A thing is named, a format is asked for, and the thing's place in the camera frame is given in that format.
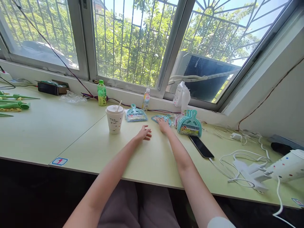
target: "small dustpan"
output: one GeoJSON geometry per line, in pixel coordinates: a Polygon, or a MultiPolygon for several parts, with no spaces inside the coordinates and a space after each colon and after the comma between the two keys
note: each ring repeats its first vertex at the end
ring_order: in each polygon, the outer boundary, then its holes
{"type": "Polygon", "coordinates": [[[158,118],[164,118],[165,122],[168,122],[168,123],[169,123],[169,126],[171,126],[172,121],[171,121],[170,117],[171,117],[171,115],[166,115],[166,116],[164,116],[164,115],[155,115],[155,116],[151,117],[151,119],[152,119],[154,122],[157,123],[157,119],[158,119],[158,118]]]}
{"type": "Polygon", "coordinates": [[[181,128],[181,123],[183,120],[189,119],[190,118],[190,110],[186,110],[185,111],[185,116],[182,117],[178,123],[177,123],[177,131],[179,132],[180,128],[181,128]]]}
{"type": "Polygon", "coordinates": [[[135,104],[131,104],[131,108],[126,111],[127,122],[147,121],[148,117],[141,109],[136,108],[135,104]]]}
{"type": "Polygon", "coordinates": [[[199,120],[196,119],[196,110],[190,110],[190,116],[184,117],[180,120],[179,133],[185,135],[195,135],[201,137],[202,125],[199,120]]]}

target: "light green desk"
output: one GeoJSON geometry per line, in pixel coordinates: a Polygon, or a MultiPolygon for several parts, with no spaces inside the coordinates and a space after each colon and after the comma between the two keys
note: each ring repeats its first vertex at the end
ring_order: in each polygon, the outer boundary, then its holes
{"type": "Polygon", "coordinates": [[[105,115],[106,108],[98,106],[96,101],[71,104],[34,87],[5,92],[41,99],[26,101],[31,103],[29,110],[2,112],[14,115],[0,117],[0,158],[3,159],[47,166],[105,115]]]}
{"type": "MultiPolygon", "coordinates": [[[[124,120],[121,133],[118,135],[109,134],[107,118],[106,116],[103,117],[58,156],[66,158],[68,161],[63,166],[56,167],[98,174],[116,153],[138,133],[141,126],[147,124],[152,129],[151,141],[143,141],[139,146],[127,166],[123,179],[183,189],[168,139],[159,131],[157,123],[150,119],[153,115],[155,113],[148,112],[149,120],[147,122],[127,123],[124,120]]],[[[238,149],[265,155],[258,143],[248,142],[242,146],[239,142],[220,138],[214,133],[213,126],[205,125],[204,127],[207,131],[203,132],[201,140],[214,154],[215,162],[218,165],[220,165],[218,159],[222,155],[230,154],[238,149]]],[[[271,179],[265,182],[269,191],[264,194],[260,194],[251,188],[242,187],[234,182],[228,183],[227,178],[208,159],[204,159],[199,154],[187,136],[178,134],[176,130],[174,131],[187,149],[212,194],[267,204],[279,204],[276,194],[277,182],[275,180],[271,179]]],[[[270,158],[273,161],[281,157],[273,152],[269,145],[264,147],[269,150],[270,158]]],[[[231,156],[227,160],[232,163],[233,157],[231,156]]],[[[291,198],[304,202],[303,180],[282,184],[280,195],[285,206],[298,208],[291,198]]]]}

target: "smartphone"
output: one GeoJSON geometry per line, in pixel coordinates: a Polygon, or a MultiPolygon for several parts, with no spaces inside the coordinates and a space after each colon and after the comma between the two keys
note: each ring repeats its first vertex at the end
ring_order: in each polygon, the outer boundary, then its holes
{"type": "Polygon", "coordinates": [[[213,154],[208,150],[208,148],[203,144],[203,142],[197,136],[189,136],[197,150],[204,158],[214,158],[213,154]]]}

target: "lap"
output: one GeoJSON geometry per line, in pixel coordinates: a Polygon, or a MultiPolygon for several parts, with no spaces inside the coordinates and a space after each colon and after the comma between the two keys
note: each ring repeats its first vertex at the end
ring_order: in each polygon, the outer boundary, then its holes
{"type": "Polygon", "coordinates": [[[168,189],[142,184],[138,207],[135,183],[120,180],[101,214],[98,228],[179,228],[168,189]]]}

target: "straw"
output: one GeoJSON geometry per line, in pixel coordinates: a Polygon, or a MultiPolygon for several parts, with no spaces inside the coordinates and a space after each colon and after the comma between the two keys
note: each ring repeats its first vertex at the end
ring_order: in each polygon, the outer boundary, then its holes
{"type": "Polygon", "coordinates": [[[122,103],[122,100],[120,101],[119,106],[117,107],[116,112],[118,112],[118,109],[119,109],[119,107],[120,107],[121,103],[122,103]]]}

